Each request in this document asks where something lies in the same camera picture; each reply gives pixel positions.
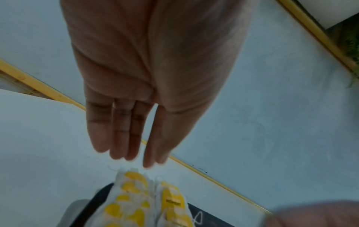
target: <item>yellow trim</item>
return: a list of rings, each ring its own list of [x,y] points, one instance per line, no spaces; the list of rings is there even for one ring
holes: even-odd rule
[[[319,41],[348,70],[354,71],[356,63],[344,55],[335,43],[301,10],[292,0],[276,0],[285,8],[317,41]]]
[[[81,105],[80,103],[72,100],[71,98],[67,97],[66,95],[62,94],[61,92],[53,89],[49,85],[35,79],[34,77],[30,76],[29,74],[21,71],[20,69],[10,65],[9,63],[5,62],[4,60],[0,59],[0,70],[4,73],[20,80],[27,86],[32,87],[33,89],[41,92],[44,95],[52,98],[53,100],[66,102],[73,104],[83,110],[85,110],[85,106]]]
[[[3,61],[1,59],[0,59],[0,70],[7,73],[8,75],[18,79],[18,80],[20,80],[21,82],[23,82],[24,84],[34,88],[35,90],[43,93],[44,95],[47,95],[48,97],[51,97],[52,99],[54,99],[56,101],[74,104],[77,107],[80,107],[81,109],[86,110],[86,107],[84,105],[81,105],[80,103],[75,102],[74,100],[72,100],[69,97],[63,95],[59,91],[56,91],[55,89],[53,89],[49,85],[47,85],[47,84],[33,78],[29,74],[24,73],[20,69],[6,63],[5,61]],[[141,142],[144,145],[147,145],[147,142],[145,140],[142,140]],[[200,176],[206,178],[207,180],[211,181],[212,183],[214,183],[214,184],[222,187],[223,189],[233,193],[234,195],[238,196],[242,200],[244,200],[244,201],[248,202],[249,204],[253,205],[254,207],[258,208],[261,212],[263,212],[265,214],[270,214],[270,212],[268,210],[264,209],[260,205],[256,204],[255,202],[251,201],[250,199],[240,195],[239,193],[233,191],[232,189],[229,189],[228,187],[224,186],[223,184],[215,181],[214,179],[210,178],[209,176],[205,175],[204,173],[196,170],[192,166],[178,160],[177,158],[175,158],[173,156],[170,156],[169,158],[172,159],[173,161],[179,163],[180,165],[192,170],[193,172],[199,174]]]

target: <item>gray wall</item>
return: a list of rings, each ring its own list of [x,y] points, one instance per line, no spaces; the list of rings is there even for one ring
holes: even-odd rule
[[[57,1],[5,0],[0,27],[1,58],[84,103]],[[230,79],[174,155],[268,209],[359,199],[359,87],[349,81],[263,0]]]

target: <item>palm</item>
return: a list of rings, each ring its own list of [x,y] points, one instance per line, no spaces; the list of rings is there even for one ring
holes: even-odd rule
[[[215,99],[248,27],[246,9],[253,9],[249,0],[61,5],[85,81],[94,148],[135,158],[145,119],[159,103],[144,166],[163,163]]]

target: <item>white surface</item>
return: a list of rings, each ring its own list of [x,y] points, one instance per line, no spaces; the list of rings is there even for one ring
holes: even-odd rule
[[[112,182],[111,169],[141,167],[97,154],[85,113],[47,99],[0,90],[0,220],[12,227],[55,226],[71,202]],[[146,171],[177,185],[188,201],[233,226],[258,226],[262,213],[191,170],[169,161]]]
[[[0,6],[0,57],[84,103],[58,1]],[[270,210],[359,200],[359,87],[346,89],[349,81],[276,1],[263,0],[227,84],[174,155]],[[57,146],[68,149],[75,142],[64,137]]]
[[[304,8],[324,27],[359,13],[358,0],[298,0]]]

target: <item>yellow wooden frame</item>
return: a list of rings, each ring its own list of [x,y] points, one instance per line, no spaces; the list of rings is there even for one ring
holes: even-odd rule
[[[341,50],[330,40],[330,38],[319,28],[316,23],[310,19],[305,12],[303,12],[292,0],[276,0],[281,6],[283,6],[317,41],[319,41],[338,61],[340,61],[348,70],[353,71],[357,65],[346,57]],[[20,69],[10,65],[9,63],[5,62],[4,60],[0,59],[0,70],[5,72],[6,74],[20,80],[24,84],[34,88],[35,90],[47,95],[48,97],[60,101],[66,102],[69,104],[73,104],[83,110],[86,110],[86,107],[71,98],[67,97],[66,95],[62,94],[61,92],[53,89],[49,85],[35,79],[34,77],[30,76],[29,74],[21,71]],[[234,195],[240,197],[244,201],[250,203],[251,205],[258,208],[261,212],[265,214],[270,214],[270,212],[260,205],[254,203],[253,201],[249,200],[248,198],[240,195],[239,193],[233,191],[232,189],[224,186],[223,184],[215,181],[214,179],[210,178],[206,174],[202,173],[201,171],[195,169],[194,167],[178,160],[177,158],[171,156],[172,160],[176,161],[177,163],[183,165],[186,168],[189,168],[193,172],[199,174],[200,176],[208,179],[209,181],[213,182],[214,184],[222,187],[223,189],[233,193]]]

